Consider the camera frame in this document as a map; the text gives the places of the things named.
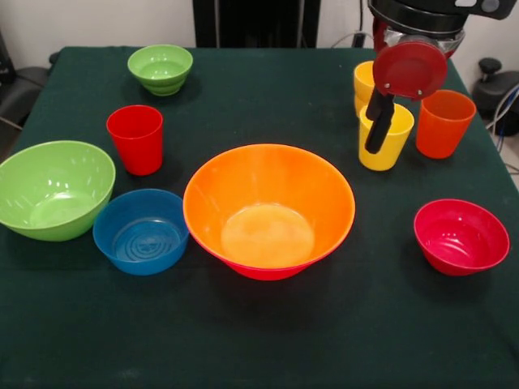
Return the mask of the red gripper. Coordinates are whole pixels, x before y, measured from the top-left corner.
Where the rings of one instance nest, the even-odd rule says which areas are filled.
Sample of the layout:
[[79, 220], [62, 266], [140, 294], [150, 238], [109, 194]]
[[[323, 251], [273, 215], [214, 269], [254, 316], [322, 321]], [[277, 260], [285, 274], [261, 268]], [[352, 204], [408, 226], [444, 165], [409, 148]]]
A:
[[394, 114], [394, 96], [421, 100], [444, 84], [448, 55], [440, 43], [422, 33], [401, 32], [375, 19], [373, 22], [375, 88], [367, 104], [372, 121], [365, 148], [377, 153], [385, 141]]

